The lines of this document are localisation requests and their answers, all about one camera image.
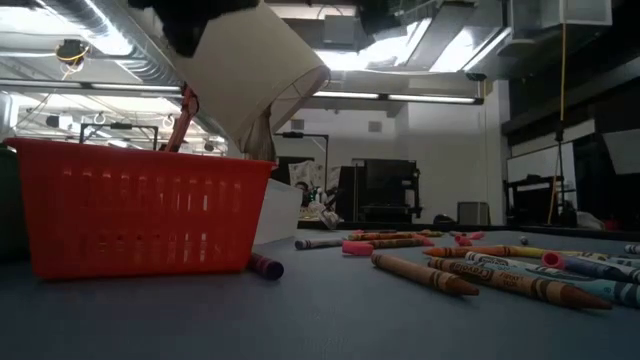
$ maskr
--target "desk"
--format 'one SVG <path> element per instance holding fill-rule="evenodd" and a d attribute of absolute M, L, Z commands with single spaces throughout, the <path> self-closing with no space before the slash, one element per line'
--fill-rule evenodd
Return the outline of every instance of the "desk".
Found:
<path fill-rule="evenodd" d="M 299 231 L 320 239 L 347 232 Z M 490 232 L 482 244 L 519 244 Z M 622 254 L 624 242 L 526 234 L 531 246 Z M 433 239 L 453 246 L 451 237 Z M 14 359 L 633 359 L 640 310 L 576 311 L 480 286 L 453 298 L 339 248 L 256 246 L 281 261 L 253 273 L 43 283 L 0 266 L 2 358 Z M 381 250 L 426 263 L 422 248 Z"/>

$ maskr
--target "white wall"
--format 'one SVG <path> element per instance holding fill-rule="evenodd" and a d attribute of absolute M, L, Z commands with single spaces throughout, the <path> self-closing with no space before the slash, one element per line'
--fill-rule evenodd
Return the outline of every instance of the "white wall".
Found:
<path fill-rule="evenodd" d="M 431 223 L 437 214 L 456 218 L 458 202 L 483 201 L 490 205 L 492 223 L 504 223 L 505 103 L 508 84 L 500 82 L 484 106 L 408 105 L 409 129 L 401 138 L 422 172 L 424 211 L 416 222 Z"/>
<path fill-rule="evenodd" d="M 508 83 L 499 81 L 483 106 L 411 103 L 395 119 L 382 111 L 303 109 L 294 119 L 305 120 L 305 133 L 330 136 L 330 167 L 354 158 L 415 160 L 424 207 L 416 223 L 441 213 L 456 218 L 458 202 L 482 201 L 490 205 L 492 223 L 503 224 L 508 147 L 500 124 L 508 114 Z M 369 121 L 382 122 L 382 132 L 369 133 Z M 290 129 L 287 123 L 278 132 Z M 324 155 L 306 139 L 306 145 L 275 141 L 279 156 Z"/>
<path fill-rule="evenodd" d="M 294 119 L 305 121 L 304 133 L 329 135 L 330 167 L 351 165 L 351 160 L 355 158 L 397 158 L 395 119 L 387 118 L 384 111 L 343 110 L 336 114 L 333 110 L 303 109 Z M 382 122 L 382 132 L 369 133 L 369 121 Z M 290 123 L 285 124 L 278 132 L 284 131 L 291 131 Z M 277 141 L 278 156 L 317 154 L 317 150 L 312 149 L 311 145 L 308 150 L 302 151 L 291 141 Z"/>

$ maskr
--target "orange crayon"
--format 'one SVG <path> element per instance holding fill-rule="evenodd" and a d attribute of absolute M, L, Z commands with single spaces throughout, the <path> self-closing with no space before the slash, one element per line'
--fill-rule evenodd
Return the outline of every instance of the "orange crayon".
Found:
<path fill-rule="evenodd" d="M 390 271 L 422 285 L 436 288 L 451 295 L 478 295 L 480 291 L 457 275 L 431 269 L 402 260 L 395 256 L 373 254 L 371 262 L 380 269 Z"/>

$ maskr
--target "lamp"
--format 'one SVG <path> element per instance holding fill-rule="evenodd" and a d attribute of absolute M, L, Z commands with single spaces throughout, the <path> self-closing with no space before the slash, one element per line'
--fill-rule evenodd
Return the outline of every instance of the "lamp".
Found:
<path fill-rule="evenodd" d="M 175 52 L 169 57 L 201 108 L 240 148 L 266 110 L 271 110 L 273 133 L 330 76 L 322 60 L 264 2 L 209 21 L 193 57 Z"/>

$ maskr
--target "black machine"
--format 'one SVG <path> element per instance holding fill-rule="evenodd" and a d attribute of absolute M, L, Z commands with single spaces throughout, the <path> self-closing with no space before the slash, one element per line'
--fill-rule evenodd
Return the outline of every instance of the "black machine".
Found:
<path fill-rule="evenodd" d="M 411 223 L 420 217 L 420 171 L 415 161 L 365 159 L 364 166 L 343 166 L 336 211 L 346 221 Z M 414 192 L 414 205 L 406 201 Z"/>

